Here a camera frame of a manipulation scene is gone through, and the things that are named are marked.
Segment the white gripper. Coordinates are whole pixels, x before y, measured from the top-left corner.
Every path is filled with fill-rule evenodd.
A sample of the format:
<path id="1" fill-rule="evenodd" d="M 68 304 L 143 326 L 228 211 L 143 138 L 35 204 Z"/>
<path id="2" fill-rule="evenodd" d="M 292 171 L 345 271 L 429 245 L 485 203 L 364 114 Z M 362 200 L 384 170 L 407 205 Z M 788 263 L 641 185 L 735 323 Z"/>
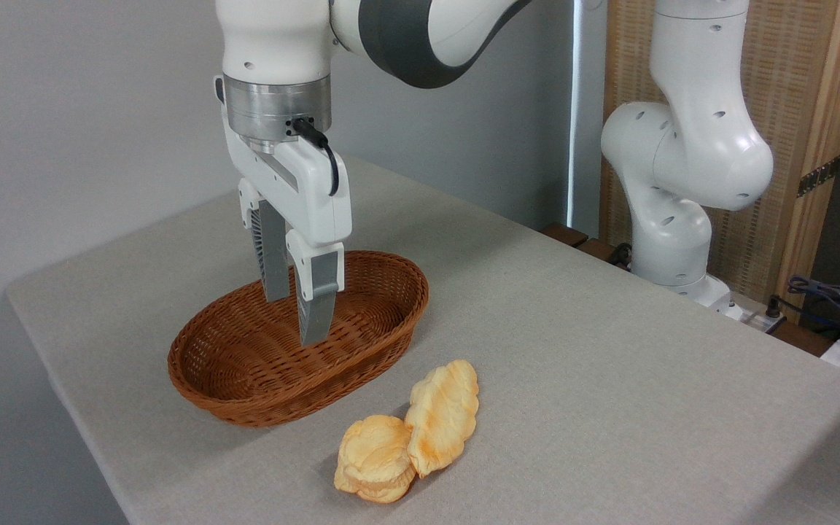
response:
<path id="1" fill-rule="evenodd" d="M 352 232 L 346 166 L 329 146 L 331 81 L 261 85 L 220 74 L 227 149 L 242 175 L 244 228 L 267 302 L 290 295 L 293 260 L 301 346 L 329 335 L 338 292 L 346 288 L 343 241 Z"/>

